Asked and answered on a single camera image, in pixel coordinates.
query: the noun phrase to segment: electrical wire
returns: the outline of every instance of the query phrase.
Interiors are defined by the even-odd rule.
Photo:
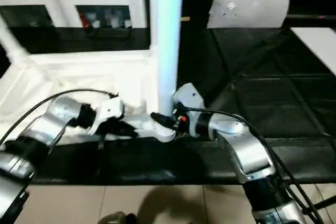
[[[275,153],[275,151],[273,151],[272,147],[268,144],[268,142],[262,136],[262,134],[251,123],[249,123],[248,121],[246,121],[244,118],[242,118],[239,115],[231,114],[231,113],[220,111],[220,110],[189,108],[189,107],[183,106],[180,103],[177,105],[177,107],[178,107],[178,109],[181,109],[181,110],[184,110],[184,111],[196,111],[196,112],[206,112],[206,113],[223,114],[223,115],[226,115],[226,116],[230,116],[230,117],[232,117],[232,118],[234,118],[234,119],[236,119],[236,120],[238,120],[238,121],[246,124],[253,131],[252,133],[254,133],[254,135],[260,139],[260,142],[262,143],[262,145],[267,149],[267,151],[271,155],[271,158],[273,159],[273,162],[274,162],[277,170],[279,170],[278,168],[280,166],[281,169],[288,175],[288,177],[290,178],[291,182],[298,188],[299,192],[302,194],[303,198],[305,199],[305,201],[307,202],[308,206],[311,208],[312,213],[314,214],[314,216],[313,216],[311,214],[311,212],[309,212],[309,214],[307,214],[307,215],[311,218],[311,220],[314,223],[316,223],[316,224],[323,224],[323,220],[322,220],[320,214],[317,212],[314,204],[311,202],[311,200],[309,199],[309,197],[307,196],[307,194],[305,193],[305,191],[302,189],[302,187],[300,186],[300,184],[297,182],[297,180],[295,179],[294,175],[287,168],[287,166],[281,160],[281,158]],[[287,188],[287,190],[289,192],[291,191],[294,194],[294,192],[291,189]],[[295,198],[296,198],[295,200],[298,202],[298,204],[300,205],[300,207],[303,208],[303,209],[306,209],[306,206],[301,202],[301,200],[296,195],[295,195]]]
[[[25,114],[23,114],[10,128],[9,130],[3,135],[3,137],[0,139],[0,146],[5,142],[6,138],[9,136],[9,134],[18,126],[19,123],[21,123],[27,116],[29,116],[33,111],[35,111],[38,107],[41,105],[45,104],[46,102],[52,100],[53,98],[59,97],[63,94],[68,94],[68,93],[74,93],[74,92],[95,92],[95,93],[102,93],[102,94],[107,94],[110,98],[117,97],[118,95],[112,94],[108,91],[103,91],[103,90],[97,90],[97,89],[70,89],[66,90],[63,92],[59,92],[56,94],[53,94],[46,99],[40,101],[37,103],[35,106],[33,106],[30,110],[28,110]]]
[[[319,194],[320,194],[322,200],[324,200],[323,194],[322,194],[320,188],[318,187],[318,185],[315,184],[315,188],[316,188],[316,190],[319,192]],[[330,214],[329,214],[329,211],[327,210],[327,208],[325,208],[325,209],[326,209],[328,218],[329,218],[329,220],[330,220],[330,223],[331,223],[331,224],[334,224],[334,222],[333,222],[333,220],[332,220],[332,218],[331,218],[331,216],[330,216]]]

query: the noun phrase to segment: white floor tile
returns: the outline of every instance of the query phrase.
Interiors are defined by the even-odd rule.
[[[318,187],[322,193],[323,199],[328,199],[336,195],[336,184],[318,184]],[[336,223],[336,204],[327,207],[327,211],[331,220]],[[332,224],[328,218],[325,220],[325,224]]]
[[[290,186],[292,188],[292,190],[294,191],[294,193],[301,199],[301,201],[306,205],[306,201],[303,199],[303,197],[301,196],[301,194],[299,193],[299,190],[296,188],[295,185],[291,185]],[[313,204],[316,204],[317,202],[322,200],[322,197],[320,195],[320,193],[318,192],[318,190],[316,189],[315,184],[310,184],[310,185],[301,185],[302,189],[306,192],[307,196],[309,197],[309,199],[311,200],[311,202]],[[322,220],[325,222],[325,224],[327,224],[329,221],[328,218],[328,214],[327,211],[325,209],[320,209],[319,210],[319,214],[322,218]],[[310,218],[308,216],[305,216],[306,221],[308,222],[308,224],[313,224],[313,222],[310,220]]]
[[[242,186],[204,186],[209,224],[255,224]]]
[[[140,224],[205,224],[202,186],[109,186],[101,218],[116,211]]]
[[[102,186],[30,186],[30,197],[15,224],[96,224]]]

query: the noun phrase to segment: white pillow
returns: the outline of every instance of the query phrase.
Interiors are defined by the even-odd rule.
[[[280,27],[289,0],[213,0],[208,28]]]

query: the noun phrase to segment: black table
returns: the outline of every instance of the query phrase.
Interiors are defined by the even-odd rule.
[[[142,34],[137,48],[146,49],[149,34],[133,32]],[[71,33],[70,43],[67,30],[61,30],[52,50],[121,47],[114,43],[100,47],[95,40],[90,49],[84,46],[90,38],[74,36],[73,29]],[[23,37],[30,52],[48,52],[32,45],[29,36]],[[240,114],[258,127],[300,183],[336,182],[336,77],[289,29],[182,27],[178,86],[187,82],[198,88],[207,106]],[[56,146],[34,183],[236,184],[237,180],[221,143],[186,137],[166,144],[153,138],[106,142],[103,152],[97,151],[95,142]]]

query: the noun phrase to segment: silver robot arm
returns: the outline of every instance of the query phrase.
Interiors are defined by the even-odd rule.
[[[191,83],[179,88],[173,100],[177,107],[174,119],[157,113],[151,117],[165,127],[193,137],[206,136],[226,146],[257,223],[306,224],[301,210],[283,187],[268,151],[247,125],[228,115],[181,111],[181,106],[205,109],[203,98]]]
[[[133,127],[118,121],[122,117],[123,104],[118,97],[104,101],[96,110],[69,97],[53,99],[46,113],[35,118],[15,140],[7,141],[0,152],[0,224],[14,223],[29,196],[26,187],[67,126],[88,129],[88,134],[107,134],[106,129],[113,130],[117,124],[113,134],[136,134]]]

